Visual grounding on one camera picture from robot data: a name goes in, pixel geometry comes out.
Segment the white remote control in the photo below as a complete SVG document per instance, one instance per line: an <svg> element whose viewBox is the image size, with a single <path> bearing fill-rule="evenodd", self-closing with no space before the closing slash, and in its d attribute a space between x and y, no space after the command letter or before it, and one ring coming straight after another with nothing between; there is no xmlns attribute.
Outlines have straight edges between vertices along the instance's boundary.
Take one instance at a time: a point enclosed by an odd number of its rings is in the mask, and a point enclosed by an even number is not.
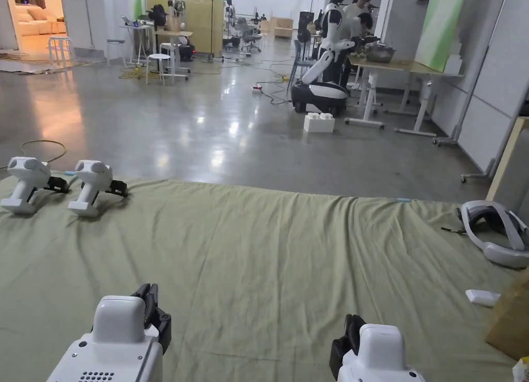
<svg viewBox="0 0 529 382"><path fill-rule="evenodd" d="M482 305L488 308L493 308L500 297L500 294L483 290L466 290L465 294L473 304Z"/></svg>

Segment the green cloth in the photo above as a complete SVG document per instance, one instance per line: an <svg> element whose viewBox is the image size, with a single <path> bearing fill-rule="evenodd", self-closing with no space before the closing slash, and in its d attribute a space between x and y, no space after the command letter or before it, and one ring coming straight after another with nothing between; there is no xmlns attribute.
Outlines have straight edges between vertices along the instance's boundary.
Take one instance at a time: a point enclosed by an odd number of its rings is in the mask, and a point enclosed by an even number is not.
<svg viewBox="0 0 529 382"><path fill-rule="evenodd" d="M145 282L173 316L166 382L331 382L347 313L398 326L428 382L512 380L484 341L490 310L464 292L502 292L516 272L441 230L461 227L455 205L127 183L126 200L99 195L94 220L67 210L79 181L37 191L30 218L0 209L2 380L46 380L103 296Z"/></svg>

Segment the black backpack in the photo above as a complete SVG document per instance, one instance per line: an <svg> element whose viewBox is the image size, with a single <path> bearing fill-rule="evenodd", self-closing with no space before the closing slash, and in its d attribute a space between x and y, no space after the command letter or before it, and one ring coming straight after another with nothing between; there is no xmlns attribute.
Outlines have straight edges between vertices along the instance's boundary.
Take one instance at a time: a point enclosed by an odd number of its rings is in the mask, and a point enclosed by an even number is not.
<svg viewBox="0 0 529 382"><path fill-rule="evenodd" d="M157 27L163 27L166 23L166 12L162 5L155 5L152 12L149 13L149 18Z"/></svg>

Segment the polished gray floor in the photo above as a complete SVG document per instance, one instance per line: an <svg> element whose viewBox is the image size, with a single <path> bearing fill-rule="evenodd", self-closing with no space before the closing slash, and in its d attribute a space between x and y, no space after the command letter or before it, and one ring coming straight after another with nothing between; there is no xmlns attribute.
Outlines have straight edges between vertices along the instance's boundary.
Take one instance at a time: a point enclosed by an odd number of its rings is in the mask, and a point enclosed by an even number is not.
<svg viewBox="0 0 529 382"><path fill-rule="evenodd" d="M290 103L272 105L251 89L256 81L288 74L292 55L290 42L269 40L262 53L242 65L197 60L188 82L168 81L166 87L157 79L148 86L144 80L119 79L118 60L110 69L99 63L59 74L0 73L0 164L20 155L22 142L47 138L68 149L51 163L57 170L95 159L119 176L344 196L484 198L487 183L461 184L460 174L477 170L459 148L436 148L429 138L393 132L396 126L413 126L410 118L379 115L385 131L339 120L332 135L307 135L304 117ZM264 85L268 94L278 90ZM275 94L274 102L284 94ZM387 106L395 99L383 101ZM348 114L358 113L349 109ZM29 156L43 160L60 151L53 144L27 146ZM0 170L0 178L5 176Z"/></svg>

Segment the beige sofa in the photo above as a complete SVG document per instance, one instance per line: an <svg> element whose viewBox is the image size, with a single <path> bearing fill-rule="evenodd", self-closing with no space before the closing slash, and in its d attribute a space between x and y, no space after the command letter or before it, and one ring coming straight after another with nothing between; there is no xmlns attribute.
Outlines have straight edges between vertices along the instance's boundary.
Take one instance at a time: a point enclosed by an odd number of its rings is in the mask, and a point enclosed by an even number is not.
<svg viewBox="0 0 529 382"><path fill-rule="evenodd" d="M60 34L66 32L64 23L47 9L36 5L17 5L17 18L22 36Z"/></svg>

